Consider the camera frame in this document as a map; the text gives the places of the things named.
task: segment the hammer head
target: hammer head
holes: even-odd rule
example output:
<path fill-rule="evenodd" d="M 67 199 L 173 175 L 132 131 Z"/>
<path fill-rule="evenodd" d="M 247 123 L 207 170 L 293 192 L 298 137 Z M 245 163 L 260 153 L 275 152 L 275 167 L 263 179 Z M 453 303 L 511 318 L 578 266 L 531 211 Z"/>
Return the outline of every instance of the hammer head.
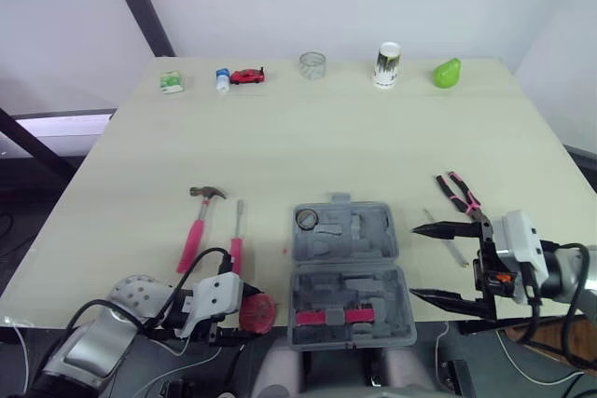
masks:
<path fill-rule="evenodd" d="M 190 194 L 190 196 L 203 196 L 204 198 L 208 199 L 211 199 L 214 196 L 219 196 L 223 199 L 226 198 L 226 195 L 223 192 L 212 186 L 203 186 L 201 188 L 197 186 L 192 186 L 189 189 L 188 193 Z"/>

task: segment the green box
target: green box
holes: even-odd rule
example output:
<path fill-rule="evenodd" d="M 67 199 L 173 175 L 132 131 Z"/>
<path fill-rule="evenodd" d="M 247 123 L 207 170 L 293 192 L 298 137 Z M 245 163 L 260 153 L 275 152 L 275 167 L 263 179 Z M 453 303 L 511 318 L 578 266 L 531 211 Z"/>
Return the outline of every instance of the green box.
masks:
<path fill-rule="evenodd" d="M 183 79 L 180 72 L 173 70 L 171 72 L 164 72 L 160 75 L 160 89 L 164 93 L 182 92 Z"/>

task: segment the screwdriver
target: screwdriver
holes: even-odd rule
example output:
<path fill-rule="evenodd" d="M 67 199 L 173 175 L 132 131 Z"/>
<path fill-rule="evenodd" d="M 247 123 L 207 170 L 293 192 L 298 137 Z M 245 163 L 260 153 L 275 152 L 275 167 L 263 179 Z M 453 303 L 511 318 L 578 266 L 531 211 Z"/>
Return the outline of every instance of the screwdriver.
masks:
<path fill-rule="evenodd" d="M 243 267 L 243 239 L 241 238 L 241 216 L 243 215 L 244 203 L 242 200 L 236 201 L 236 228 L 234 237 L 230 241 L 230 256 L 232 257 L 232 272 L 241 275 Z"/>
<path fill-rule="evenodd" d="M 434 217 L 431 215 L 431 213 L 427 209 L 423 209 L 423 211 L 425 212 L 425 215 L 427 216 L 427 219 L 429 219 L 430 223 L 436 222 Z M 465 257 L 462 255 L 462 253 L 458 250 L 458 248 L 456 247 L 456 244 L 454 244 L 454 241 L 452 241 L 452 240 L 442 240 L 442 241 L 444 241 L 444 244 L 448 248 L 448 251 L 450 251 L 451 256 L 454 258 L 454 260 L 456 260 L 456 263 L 458 263 L 463 268 L 468 268 L 468 266 L 469 266 L 468 262 L 465 260 Z"/>

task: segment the green object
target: green object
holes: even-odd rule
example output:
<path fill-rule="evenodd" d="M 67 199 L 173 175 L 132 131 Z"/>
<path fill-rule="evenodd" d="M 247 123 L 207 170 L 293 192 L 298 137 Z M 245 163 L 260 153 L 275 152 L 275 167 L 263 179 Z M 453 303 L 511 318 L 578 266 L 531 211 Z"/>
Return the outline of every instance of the green object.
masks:
<path fill-rule="evenodd" d="M 452 58 L 436 67 L 433 71 L 433 84 L 439 88 L 451 88 L 460 78 L 460 60 Z"/>
<path fill-rule="evenodd" d="M 180 72 L 174 70 L 172 72 L 164 72 L 161 74 L 160 89 L 164 93 L 182 92 L 184 88 Z"/>

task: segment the gray tool case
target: gray tool case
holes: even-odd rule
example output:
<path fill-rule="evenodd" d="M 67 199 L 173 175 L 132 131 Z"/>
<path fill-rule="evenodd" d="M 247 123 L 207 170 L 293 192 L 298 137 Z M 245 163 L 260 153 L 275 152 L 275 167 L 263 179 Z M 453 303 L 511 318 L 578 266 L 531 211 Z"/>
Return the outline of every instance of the gray tool case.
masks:
<path fill-rule="evenodd" d="M 390 208 L 351 202 L 295 208 L 288 343 L 294 350 L 404 347 L 417 330 Z"/>

